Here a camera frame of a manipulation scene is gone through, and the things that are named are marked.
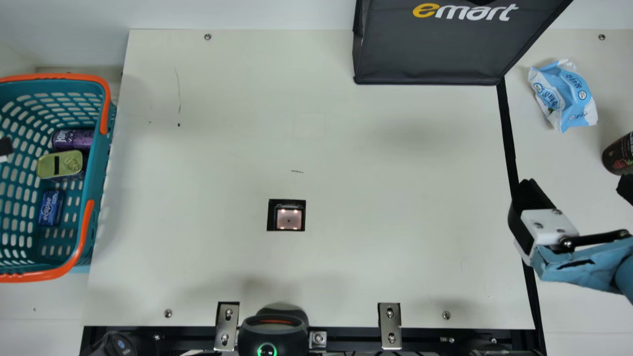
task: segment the light blue robot arm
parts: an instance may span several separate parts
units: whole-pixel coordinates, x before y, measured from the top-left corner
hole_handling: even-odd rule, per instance
[[[633,236],[626,230],[579,236],[534,180],[513,194],[508,225],[523,261],[542,281],[625,295],[633,303]],[[595,245],[576,251],[576,247]]]

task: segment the canned food tin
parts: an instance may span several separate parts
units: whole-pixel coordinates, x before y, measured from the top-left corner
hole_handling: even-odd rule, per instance
[[[53,181],[83,179],[87,157],[78,150],[44,155],[37,161],[37,176]]]

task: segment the white wall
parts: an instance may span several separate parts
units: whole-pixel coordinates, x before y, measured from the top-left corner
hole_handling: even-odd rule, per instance
[[[11,47],[0,42],[0,77],[33,73],[35,67],[30,60],[20,56]]]
[[[0,0],[0,38],[38,67],[120,66],[128,29],[351,29],[355,1]],[[631,29],[631,15],[630,0],[575,0],[554,27]]]

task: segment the shopping basket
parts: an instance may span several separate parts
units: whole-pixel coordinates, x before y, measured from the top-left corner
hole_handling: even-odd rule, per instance
[[[83,74],[0,78],[0,137],[13,153],[0,163],[0,283],[54,279],[92,259],[116,108],[105,80]],[[37,159],[59,129],[94,129],[80,181],[40,180]],[[42,194],[64,191],[58,226],[38,226]]]

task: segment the metal clamp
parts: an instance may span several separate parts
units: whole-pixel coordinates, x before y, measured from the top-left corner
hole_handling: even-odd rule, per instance
[[[238,317],[239,304],[218,303],[218,312],[215,316],[214,351],[231,352],[235,350]]]
[[[310,331],[310,342],[308,343],[308,348],[312,349],[323,349],[327,346],[327,332],[325,331]]]
[[[383,350],[402,350],[400,303],[378,303],[380,342]]]

